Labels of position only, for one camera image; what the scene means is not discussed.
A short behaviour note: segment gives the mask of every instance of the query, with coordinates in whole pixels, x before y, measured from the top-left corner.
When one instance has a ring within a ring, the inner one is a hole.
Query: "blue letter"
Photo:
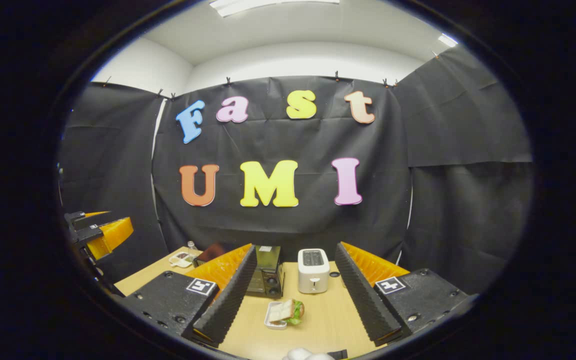
[[[181,129],[183,130],[183,143],[188,144],[192,139],[199,136],[202,133],[201,129],[197,129],[195,124],[200,125],[202,123],[201,112],[195,112],[201,110],[206,106],[203,101],[197,100],[194,104],[188,106],[187,109],[179,112],[175,120],[179,121],[181,124]]]

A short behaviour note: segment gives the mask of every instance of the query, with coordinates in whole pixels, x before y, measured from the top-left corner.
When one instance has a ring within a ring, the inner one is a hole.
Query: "lettuce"
[[[295,300],[294,301],[294,314],[292,315],[292,317],[289,317],[288,319],[284,319],[283,321],[290,323],[292,325],[301,324],[302,323],[302,319],[300,319],[301,309],[302,309],[302,302]]]

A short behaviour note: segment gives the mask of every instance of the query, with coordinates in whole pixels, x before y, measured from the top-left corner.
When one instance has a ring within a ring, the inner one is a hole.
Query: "white wall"
[[[138,38],[108,61],[93,82],[121,84],[162,95],[181,95],[193,66],[177,53],[146,38]]]
[[[226,82],[270,76],[318,75],[389,84],[401,80],[422,61],[381,48],[340,42],[293,42],[249,48],[215,57],[190,72],[183,93]]]

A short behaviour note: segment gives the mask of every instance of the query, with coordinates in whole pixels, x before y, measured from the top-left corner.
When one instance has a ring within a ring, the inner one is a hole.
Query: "wooden table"
[[[178,251],[188,251],[195,255],[201,253],[182,247],[172,254]],[[124,278],[115,286],[127,296],[164,271],[185,274],[193,269],[192,266],[170,266],[169,257]],[[345,349],[348,357],[354,358],[385,346],[375,346],[368,338],[350,294],[341,284],[340,276],[329,278],[326,292],[302,294],[297,290],[297,262],[284,262],[283,266],[283,298],[273,300],[245,296],[224,342],[219,346],[220,351],[251,360],[280,360],[288,351],[298,347],[313,353]],[[330,261],[330,271],[338,271],[334,261]],[[304,303],[303,321],[297,326],[288,325],[286,330],[270,330],[264,325],[268,303],[288,299]]]

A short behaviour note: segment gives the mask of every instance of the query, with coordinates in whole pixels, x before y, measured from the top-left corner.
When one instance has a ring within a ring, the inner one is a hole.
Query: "foam letter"
[[[317,105],[314,104],[315,93],[310,90],[295,90],[288,94],[286,113],[291,119],[309,119],[315,116]]]
[[[197,100],[194,104],[188,106],[185,110],[179,112],[175,120],[179,121],[181,124],[181,129],[183,130],[183,143],[188,144],[192,139],[199,136],[202,133],[201,129],[197,129],[195,124],[201,125],[202,123],[202,113],[198,110],[203,109],[206,106],[203,101]]]
[[[340,157],[332,161],[333,168],[336,169],[336,178],[339,184],[339,191],[334,198],[337,205],[357,205],[362,202],[362,196],[357,193],[357,175],[355,168],[359,165],[359,160],[354,157]]]
[[[221,102],[222,108],[217,111],[217,120],[228,123],[241,123],[248,118],[246,109],[248,109],[248,99],[244,96],[233,96]]]
[[[197,166],[187,165],[179,168],[181,174],[181,196],[186,203],[194,207],[205,207],[215,200],[215,174],[219,171],[219,166],[208,164],[201,167],[201,171],[206,174],[206,191],[199,196],[195,193],[195,174]]]
[[[373,100],[370,97],[364,97],[363,92],[349,93],[343,97],[343,100],[350,101],[350,112],[357,123],[370,124],[375,121],[375,114],[366,112],[366,104],[372,104]]]
[[[277,196],[272,201],[275,207],[290,208],[299,205],[299,200],[295,197],[297,161],[281,160],[277,162],[270,178],[266,176],[258,161],[244,162],[240,169],[244,172],[244,198],[240,201],[242,207],[259,205],[259,200],[255,198],[255,190],[265,207],[270,203],[275,190],[277,190]]]

